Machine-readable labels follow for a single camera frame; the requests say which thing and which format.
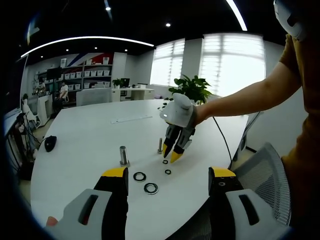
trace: ceiling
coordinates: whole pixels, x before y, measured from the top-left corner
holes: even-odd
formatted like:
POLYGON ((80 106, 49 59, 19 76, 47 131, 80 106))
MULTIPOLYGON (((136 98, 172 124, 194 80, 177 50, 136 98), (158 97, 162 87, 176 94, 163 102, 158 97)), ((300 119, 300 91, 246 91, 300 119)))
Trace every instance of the ceiling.
MULTIPOLYGON (((51 0, 25 1, 18 13, 16 27, 17 54, 54 40, 80 36, 108 36, 132 39, 155 46, 172 40, 201 38, 203 34, 242 32, 226 0, 51 0), (39 31, 25 33, 35 20, 39 31)), ((278 23, 273 0, 234 0, 248 33, 260 34, 265 40, 285 43, 285 31, 278 23)), ((42 59, 83 52, 125 52, 140 55, 151 49, 119 40, 71 40, 51 44, 29 55, 29 63, 42 59)))

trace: window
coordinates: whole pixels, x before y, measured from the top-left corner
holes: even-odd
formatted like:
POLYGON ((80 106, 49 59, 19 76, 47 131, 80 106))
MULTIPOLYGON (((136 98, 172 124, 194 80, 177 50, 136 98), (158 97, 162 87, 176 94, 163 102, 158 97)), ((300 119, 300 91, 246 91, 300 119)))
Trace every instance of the window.
POLYGON ((150 84, 176 86, 174 79, 181 77, 185 39, 156 47, 153 55, 150 84))
POLYGON ((243 33, 205 35, 199 76, 218 96, 230 94, 266 77, 264 41, 261 36, 243 33))

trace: black mouse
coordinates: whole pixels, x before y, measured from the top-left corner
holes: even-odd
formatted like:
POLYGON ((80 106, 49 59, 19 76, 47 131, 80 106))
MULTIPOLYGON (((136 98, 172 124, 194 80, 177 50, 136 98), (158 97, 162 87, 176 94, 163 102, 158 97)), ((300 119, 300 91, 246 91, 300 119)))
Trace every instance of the black mouse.
POLYGON ((57 142, 57 137, 56 136, 48 136, 44 140, 44 147, 47 152, 51 152, 52 149, 54 149, 55 145, 57 142))

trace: orange shirt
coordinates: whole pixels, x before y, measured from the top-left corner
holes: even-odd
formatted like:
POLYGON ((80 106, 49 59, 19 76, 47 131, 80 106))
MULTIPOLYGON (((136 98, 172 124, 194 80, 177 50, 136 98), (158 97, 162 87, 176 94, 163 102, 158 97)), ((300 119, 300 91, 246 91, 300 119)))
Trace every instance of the orange shirt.
POLYGON ((304 109, 308 113, 302 126, 302 134, 288 156, 282 157, 288 178, 292 220, 318 208, 316 193, 320 191, 320 46, 306 39, 299 42, 290 35, 280 59, 300 79, 303 90, 304 109))

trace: washer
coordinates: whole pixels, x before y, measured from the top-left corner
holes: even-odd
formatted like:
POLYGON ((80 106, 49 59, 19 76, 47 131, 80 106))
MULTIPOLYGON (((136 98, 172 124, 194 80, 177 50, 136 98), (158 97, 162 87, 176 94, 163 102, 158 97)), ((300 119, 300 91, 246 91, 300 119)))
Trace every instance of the washer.
POLYGON ((147 176, 141 171, 138 171, 135 174, 133 174, 133 179, 136 180, 137 182, 144 182, 146 180, 146 178, 147 178, 147 176), (138 175, 142 175, 143 178, 142 179, 137 179, 138 175))
POLYGON ((159 190, 158 185, 155 183, 149 182, 146 185, 144 185, 144 191, 146 194, 153 195, 153 194, 156 194, 158 192, 158 190, 159 190), (154 186, 154 191, 149 191, 148 190, 149 186, 154 186))

